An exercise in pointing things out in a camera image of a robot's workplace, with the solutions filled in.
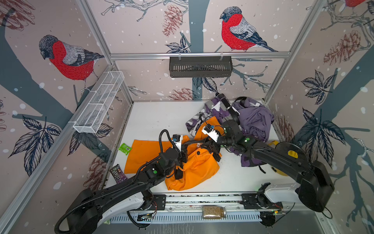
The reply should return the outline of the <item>orange trousers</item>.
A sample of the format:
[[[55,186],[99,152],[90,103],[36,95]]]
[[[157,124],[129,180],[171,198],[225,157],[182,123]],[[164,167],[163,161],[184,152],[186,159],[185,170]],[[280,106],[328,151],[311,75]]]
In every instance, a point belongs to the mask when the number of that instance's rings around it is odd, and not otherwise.
[[[199,137],[190,139],[183,135],[182,143],[189,140],[204,140],[205,137],[209,136],[202,133]],[[159,137],[157,141],[134,140],[125,164],[124,173],[135,175],[140,166],[158,156],[160,153],[159,141],[162,141],[164,150],[171,147],[166,134]],[[172,173],[172,176],[166,178],[163,183],[168,190],[189,190],[213,177],[219,169],[219,162],[207,150],[198,149],[189,155],[187,163],[184,164],[182,179],[175,179],[174,173]]]

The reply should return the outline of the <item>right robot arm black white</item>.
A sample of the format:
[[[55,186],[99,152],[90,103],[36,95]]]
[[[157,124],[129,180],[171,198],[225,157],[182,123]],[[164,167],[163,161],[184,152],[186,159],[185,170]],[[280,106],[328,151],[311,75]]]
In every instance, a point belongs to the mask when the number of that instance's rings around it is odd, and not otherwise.
[[[325,210],[335,187],[324,164],[309,162],[305,152],[295,144],[281,142],[273,148],[254,136],[244,136],[233,120],[224,122],[222,129],[223,135],[210,124],[202,130],[211,138],[213,148],[233,148],[245,157],[280,170],[299,184],[294,192],[302,204],[315,212]]]

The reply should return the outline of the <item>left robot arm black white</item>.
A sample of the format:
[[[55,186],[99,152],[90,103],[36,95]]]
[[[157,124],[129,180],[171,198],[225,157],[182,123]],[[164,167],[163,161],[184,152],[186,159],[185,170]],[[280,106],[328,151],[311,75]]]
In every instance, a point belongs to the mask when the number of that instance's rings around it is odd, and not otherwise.
[[[137,209],[148,209],[153,201],[150,189],[172,176],[177,166],[185,160],[182,153],[183,136],[167,135],[171,147],[164,150],[159,141],[160,153],[146,162],[136,174],[114,186],[93,192],[85,189],[79,193],[66,213],[57,221],[56,234],[92,234],[105,221],[117,214]]]

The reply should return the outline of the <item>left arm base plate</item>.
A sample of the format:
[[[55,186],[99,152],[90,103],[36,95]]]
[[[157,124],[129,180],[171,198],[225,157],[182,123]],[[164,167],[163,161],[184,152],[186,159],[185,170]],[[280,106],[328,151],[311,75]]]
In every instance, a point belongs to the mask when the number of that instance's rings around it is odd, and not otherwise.
[[[163,211],[166,206],[166,195],[146,195],[138,211]]]

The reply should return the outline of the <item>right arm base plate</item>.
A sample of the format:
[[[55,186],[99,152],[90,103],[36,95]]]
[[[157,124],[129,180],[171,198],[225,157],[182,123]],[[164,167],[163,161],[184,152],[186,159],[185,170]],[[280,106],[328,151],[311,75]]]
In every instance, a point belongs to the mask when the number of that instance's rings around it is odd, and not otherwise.
[[[282,209],[283,205],[281,202],[272,203],[264,195],[258,195],[256,193],[242,194],[241,205],[245,209]]]

